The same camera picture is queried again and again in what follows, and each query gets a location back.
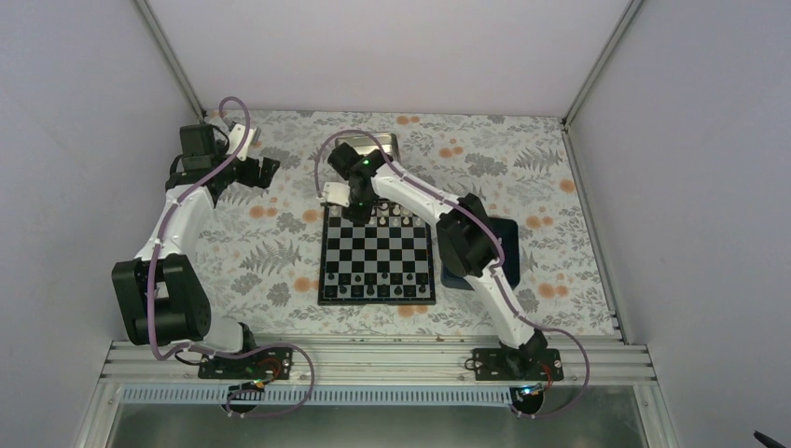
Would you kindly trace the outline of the blue plastic piece tray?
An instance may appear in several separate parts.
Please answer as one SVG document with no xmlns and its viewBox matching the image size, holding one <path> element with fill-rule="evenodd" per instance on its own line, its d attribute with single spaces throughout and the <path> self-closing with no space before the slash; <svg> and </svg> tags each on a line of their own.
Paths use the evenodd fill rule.
<svg viewBox="0 0 791 448">
<path fill-rule="evenodd" d="M 499 243 L 504 249 L 505 264 L 503 270 L 506 279 L 512 288 L 516 288 L 520 284 L 520 238 L 517 222 L 513 219 L 502 217 L 491 217 L 490 221 L 492 223 L 491 230 L 498 237 Z M 441 265 L 440 282 L 449 289 L 473 290 L 464 278 L 451 273 L 445 264 Z"/>
</svg>

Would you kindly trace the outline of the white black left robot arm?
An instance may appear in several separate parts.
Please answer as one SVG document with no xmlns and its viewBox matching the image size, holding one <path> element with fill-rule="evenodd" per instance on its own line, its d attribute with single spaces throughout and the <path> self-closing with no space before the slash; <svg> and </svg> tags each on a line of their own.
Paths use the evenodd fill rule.
<svg viewBox="0 0 791 448">
<path fill-rule="evenodd" d="M 267 188 L 280 163 L 249 157 L 259 129 L 234 121 L 228 127 L 199 123 L 180 129 L 182 152 L 169 168 L 155 230 L 132 259 L 115 264 L 111 279 L 133 344 L 153 345 L 157 353 L 169 346 L 173 352 L 222 354 L 223 366 L 245 378 L 259 365 L 252 332 L 213 314 L 191 260 L 220 195 L 234 183 Z"/>
</svg>

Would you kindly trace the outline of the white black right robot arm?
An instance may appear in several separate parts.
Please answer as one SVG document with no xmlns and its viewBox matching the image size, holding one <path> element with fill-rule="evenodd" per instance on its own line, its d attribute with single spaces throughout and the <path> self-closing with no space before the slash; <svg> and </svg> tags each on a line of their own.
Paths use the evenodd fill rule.
<svg viewBox="0 0 791 448">
<path fill-rule="evenodd" d="M 412 175 L 381 149 L 366 155 L 343 143 L 328 156 L 341 182 L 327 183 L 323 194 L 341 215 L 365 224 L 382 200 L 406 206 L 437 235 L 439 257 L 451 273 L 463 278 L 482 300 L 505 354 L 507 372 L 527 380 L 539 371 L 548 350 L 546 329 L 532 333 L 503 266 L 506 255 L 478 196 L 453 196 Z"/>
</svg>

